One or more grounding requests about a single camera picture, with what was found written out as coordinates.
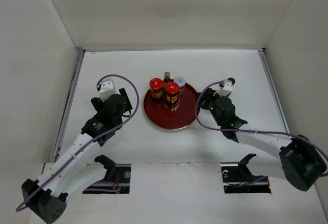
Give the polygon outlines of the yellow label oil bottle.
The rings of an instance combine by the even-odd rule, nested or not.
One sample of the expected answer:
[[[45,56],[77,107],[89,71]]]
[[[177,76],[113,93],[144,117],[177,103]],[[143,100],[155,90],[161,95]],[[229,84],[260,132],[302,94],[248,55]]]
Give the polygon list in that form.
[[[170,72],[167,71],[167,72],[164,73],[163,82],[164,82],[165,84],[171,82],[171,75],[170,75]]]

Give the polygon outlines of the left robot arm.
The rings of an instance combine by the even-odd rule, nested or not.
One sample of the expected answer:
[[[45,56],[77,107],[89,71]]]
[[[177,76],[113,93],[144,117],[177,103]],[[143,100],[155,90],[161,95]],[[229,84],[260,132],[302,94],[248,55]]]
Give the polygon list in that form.
[[[22,184],[25,206],[45,223],[57,221],[75,194],[98,181],[110,182],[115,176],[116,163],[100,151],[122,127],[132,105],[124,88],[94,97],[91,103],[96,114],[86,121],[68,150],[47,172]]]

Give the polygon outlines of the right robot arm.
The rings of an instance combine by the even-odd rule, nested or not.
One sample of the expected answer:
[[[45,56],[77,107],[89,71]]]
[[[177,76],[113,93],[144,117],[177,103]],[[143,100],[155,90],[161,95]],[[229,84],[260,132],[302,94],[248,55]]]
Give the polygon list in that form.
[[[227,96],[211,88],[197,94],[197,109],[210,111],[225,138],[249,145],[272,156],[260,162],[250,153],[238,162],[238,175],[250,182],[254,176],[276,177],[294,188],[307,191],[318,179],[327,176],[327,154],[302,135],[276,131],[259,131],[235,114],[235,106]]]

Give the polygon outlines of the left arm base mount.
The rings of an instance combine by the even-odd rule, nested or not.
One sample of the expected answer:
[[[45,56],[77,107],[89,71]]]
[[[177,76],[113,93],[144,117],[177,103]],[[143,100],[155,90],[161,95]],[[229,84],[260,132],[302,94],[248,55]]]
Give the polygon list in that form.
[[[93,183],[83,194],[129,194],[131,181],[131,164],[116,164],[113,160],[100,155],[95,158],[105,169],[103,179]]]

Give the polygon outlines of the red lid sauce jar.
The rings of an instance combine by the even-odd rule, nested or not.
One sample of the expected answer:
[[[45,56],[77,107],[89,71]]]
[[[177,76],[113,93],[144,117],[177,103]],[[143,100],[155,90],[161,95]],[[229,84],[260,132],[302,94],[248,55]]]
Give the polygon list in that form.
[[[171,110],[177,110],[179,106],[179,85],[175,82],[170,82],[165,86],[165,104],[166,107]]]
[[[163,80],[160,78],[153,78],[149,82],[149,89],[151,97],[154,100],[160,100],[163,95]]]

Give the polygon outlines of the white lid sauce jar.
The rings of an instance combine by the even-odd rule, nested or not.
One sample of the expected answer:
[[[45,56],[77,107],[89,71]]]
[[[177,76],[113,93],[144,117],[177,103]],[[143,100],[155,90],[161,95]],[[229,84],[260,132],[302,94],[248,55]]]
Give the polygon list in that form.
[[[174,78],[174,82],[177,83],[179,86],[178,95],[182,96],[185,91],[186,80],[182,76],[177,76]]]

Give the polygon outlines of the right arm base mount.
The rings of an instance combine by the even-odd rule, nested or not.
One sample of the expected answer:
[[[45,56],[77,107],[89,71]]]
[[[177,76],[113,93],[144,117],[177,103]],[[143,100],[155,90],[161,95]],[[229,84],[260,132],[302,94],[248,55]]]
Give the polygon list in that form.
[[[248,154],[238,162],[223,162],[220,164],[223,190],[225,194],[271,194],[271,186],[267,176],[255,176],[247,164],[256,154]]]

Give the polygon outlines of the red lid sauce jar front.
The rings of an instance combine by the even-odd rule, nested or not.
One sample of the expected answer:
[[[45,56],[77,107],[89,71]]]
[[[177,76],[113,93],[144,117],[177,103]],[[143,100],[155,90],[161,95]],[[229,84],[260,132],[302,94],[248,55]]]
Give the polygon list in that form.
[[[149,89],[151,97],[154,100],[160,100],[163,95],[163,80],[160,78],[153,78],[149,82]]]

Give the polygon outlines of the red lid sauce jar back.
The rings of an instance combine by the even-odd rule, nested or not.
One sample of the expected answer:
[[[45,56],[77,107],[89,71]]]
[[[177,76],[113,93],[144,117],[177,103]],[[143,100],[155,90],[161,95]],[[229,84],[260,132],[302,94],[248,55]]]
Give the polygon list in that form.
[[[165,86],[165,104],[166,107],[171,110],[177,110],[179,106],[179,85],[175,82],[170,82]]]

